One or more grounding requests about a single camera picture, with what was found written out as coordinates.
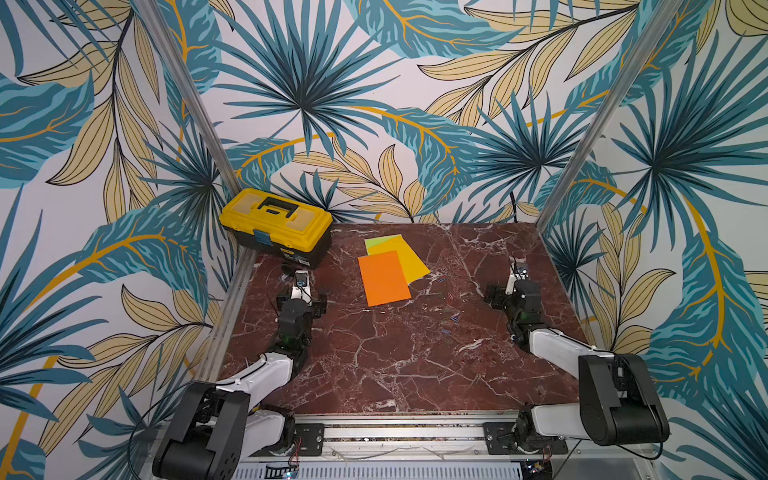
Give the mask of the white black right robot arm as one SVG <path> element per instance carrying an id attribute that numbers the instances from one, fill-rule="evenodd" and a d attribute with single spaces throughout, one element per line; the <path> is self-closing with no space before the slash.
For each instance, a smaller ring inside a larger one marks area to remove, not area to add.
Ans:
<path id="1" fill-rule="evenodd" d="M 530 279 L 490 284 L 484 301 L 505 315 L 514 345 L 578 382 L 576 403 L 528 405 L 518 413 L 511 433 L 515 447 L 536 452 L 567 438 L 621 448 L 667 441 L 669 422 L 640 356 L 601 350 L 550 326 L 540 286 Z"/>

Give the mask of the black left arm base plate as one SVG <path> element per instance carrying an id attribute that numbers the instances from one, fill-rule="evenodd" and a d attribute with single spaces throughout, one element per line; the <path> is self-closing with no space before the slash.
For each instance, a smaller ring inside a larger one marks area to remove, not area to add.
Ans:
<path id="1" fill-rule="evenodd" d="M 288 458 L 298 454 L 303 457 L 320 457 L 325 441 L 325 425 L 322 423 L 298 423 L 293 427 L 290 441 L 280 440 L 278 443 L 265 446 L 251 453 L 248 458 Z"/>

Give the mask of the orange paper sheet stack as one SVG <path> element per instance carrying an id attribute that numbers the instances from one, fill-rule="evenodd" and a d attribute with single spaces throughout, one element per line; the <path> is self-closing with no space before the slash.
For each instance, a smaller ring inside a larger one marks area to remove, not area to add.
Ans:
<path id="1" fill-rule="evenodd" d="M 358 264 L 369 307 L 411 298 L 409 284 L 396 252 L 359 257 Z"/>

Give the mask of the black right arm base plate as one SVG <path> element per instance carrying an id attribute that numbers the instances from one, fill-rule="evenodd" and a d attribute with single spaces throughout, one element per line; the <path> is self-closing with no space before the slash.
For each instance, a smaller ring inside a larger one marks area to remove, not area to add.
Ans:
<path id="1" fill-rule="evenodd" d="M 569 452 L 566 441 L 558 436 L 541 435 L 531 426 L 517 422 L 486 422 L 483 436 L 489 455 L 564 455 Z"/>

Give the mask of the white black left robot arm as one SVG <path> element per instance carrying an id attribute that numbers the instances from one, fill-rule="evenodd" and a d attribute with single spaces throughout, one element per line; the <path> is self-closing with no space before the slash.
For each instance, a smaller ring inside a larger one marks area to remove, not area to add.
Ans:
<path id="1" fill-rule="evenodd" d="M 293 413 L 263 400 L 307 363 L 313 321 L 326 313 L 327 296 L 294 287 L 277 297 L 277 307 L 273 343 L 255 363 L 227 379 L 186 387 L 153 459 L 155 477 L 230 479 L 243 457 L 298 450 Z"/>

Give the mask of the green paper sheet stack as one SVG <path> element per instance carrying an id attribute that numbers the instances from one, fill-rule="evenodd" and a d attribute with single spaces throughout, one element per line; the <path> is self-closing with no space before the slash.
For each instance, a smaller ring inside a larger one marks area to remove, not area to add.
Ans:
<path id="1" fill-rule="evenodd" d="M 383 244 L 391 239 L 396 238 L 396 235 L 380 236 L 375 238 L 367 238 L 364 240 L 366 252 L 371 255 L 374 247 Z"/>

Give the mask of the yellow paper sheet stack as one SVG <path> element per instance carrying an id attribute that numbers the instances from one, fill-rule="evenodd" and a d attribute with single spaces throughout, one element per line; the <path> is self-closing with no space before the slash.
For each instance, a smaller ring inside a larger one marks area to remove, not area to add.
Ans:
<path id="1" fill-rule="evenodd" d="M 413 283 L 430 273 L 430 269 L 401 235 L 396 235 L 396 238 L 374 247 L 371 255 L 387 252 L 397 254 L 408 283 Z"/>

